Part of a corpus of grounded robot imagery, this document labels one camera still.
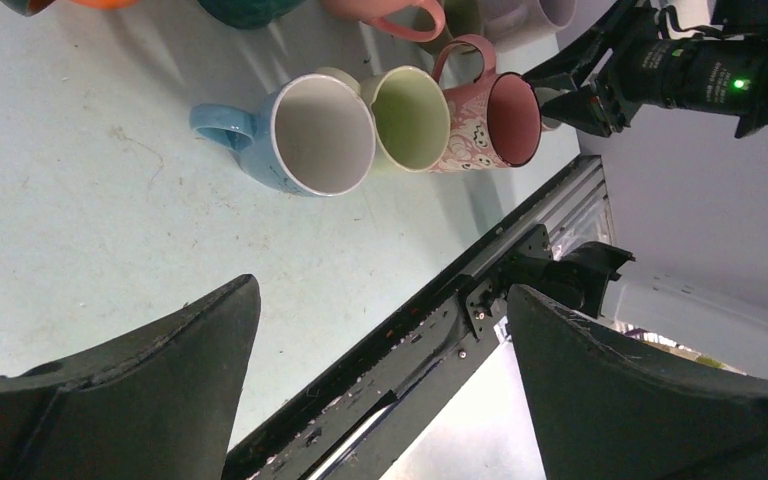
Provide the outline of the lilac mug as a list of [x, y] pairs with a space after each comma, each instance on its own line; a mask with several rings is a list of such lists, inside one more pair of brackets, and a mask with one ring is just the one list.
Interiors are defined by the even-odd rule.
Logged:
[[514, 50], [567, 28], [576, 0], [479, 1], [485, 37], [498, 53]]

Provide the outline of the orange mug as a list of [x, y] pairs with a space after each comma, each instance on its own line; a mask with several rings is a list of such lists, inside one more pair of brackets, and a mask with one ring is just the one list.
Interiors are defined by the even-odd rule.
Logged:
[[134, 5], [138, 0], [72, 0], [72, 2], [97, 10], [116, 10]]

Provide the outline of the pink mug white inside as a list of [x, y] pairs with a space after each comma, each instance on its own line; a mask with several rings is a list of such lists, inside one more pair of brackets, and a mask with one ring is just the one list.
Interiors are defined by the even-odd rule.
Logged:
[[[438, 1], [431, 0], [322, 0], [321, 6], [331, 15], [343, 19], [362, 22], [400, 39], [424, 43], [440, 36], [446, 25], [443, 7]], [[408, 8], [418, 8], [432, 19], [430, 30], [415, 30], [394, 23], [389, 15]]]

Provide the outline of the light green mug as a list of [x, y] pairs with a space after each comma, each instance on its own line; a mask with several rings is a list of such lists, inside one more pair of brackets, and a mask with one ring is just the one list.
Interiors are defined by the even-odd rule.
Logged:
[[425, 173], [441, 159], [451, 115], [428, 73], [405, 65], [359, 81], [337, 68], [318, 72], [346, 83], [368, 107], [376, 129], [373, 173]]

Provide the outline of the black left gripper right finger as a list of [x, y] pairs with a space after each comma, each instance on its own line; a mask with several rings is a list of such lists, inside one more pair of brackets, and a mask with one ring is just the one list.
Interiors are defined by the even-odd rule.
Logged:
[[701, 365], [534, 289], [508, 323], [550, 479], [768, 479], [768, 380]]

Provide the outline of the dark teal mug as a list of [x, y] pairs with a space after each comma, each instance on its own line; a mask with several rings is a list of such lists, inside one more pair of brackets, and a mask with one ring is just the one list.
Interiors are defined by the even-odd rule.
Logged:
[[282, 18], [304, 0], [198, 0], [221, 23], [240, 30], [255, 30]]

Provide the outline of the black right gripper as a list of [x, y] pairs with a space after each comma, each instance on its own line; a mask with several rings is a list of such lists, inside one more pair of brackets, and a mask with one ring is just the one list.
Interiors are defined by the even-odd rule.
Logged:
[[523, 79], [557, 93], [544, 117], [590, 135], [653, 105], [735, 117], [744, 138], [768, 127], [768, 1], [718, 1], [709, 24], [687, 27], [673, 6], [617, 1]]

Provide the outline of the dark grey mug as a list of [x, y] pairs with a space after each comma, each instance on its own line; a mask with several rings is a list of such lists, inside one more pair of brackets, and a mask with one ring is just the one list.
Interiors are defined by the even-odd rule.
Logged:
[[11, 11], [24, 17], [37, 15], [54, 2], [55, 0], [1, 0]]

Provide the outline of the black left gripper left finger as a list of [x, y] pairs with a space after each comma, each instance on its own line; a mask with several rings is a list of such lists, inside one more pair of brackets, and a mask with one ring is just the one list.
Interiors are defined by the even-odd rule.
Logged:
[[239, 276], [165, 317], [0, 376], [0, 479], [217, 479], [261, 311]]

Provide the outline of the pink patterned mug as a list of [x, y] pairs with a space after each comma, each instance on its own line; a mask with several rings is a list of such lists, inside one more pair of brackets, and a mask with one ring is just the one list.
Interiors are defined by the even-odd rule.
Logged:
[[520, 168], [532, 161], [542, 136], [540, 106], [532, 86], [516, 72], [497, 71], [497, 56], [484, 37], [466, 34], [441, 50], [431, 76], [440, 81], [455, 48], [474, 48], [482, 70], [472, 81], [443, 91], [450, 113], [446, 150], [431, 171]]

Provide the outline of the light blue mug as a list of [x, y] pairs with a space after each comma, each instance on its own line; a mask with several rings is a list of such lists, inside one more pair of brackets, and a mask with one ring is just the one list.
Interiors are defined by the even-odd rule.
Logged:
[[335, 197], [371, 172], [377, 133], [359, 84], [320, 71], [297, 77], [249, 112], [221, 104], [191, 109], [192, 130], [232, 155], [262, 185], [303, 197]]

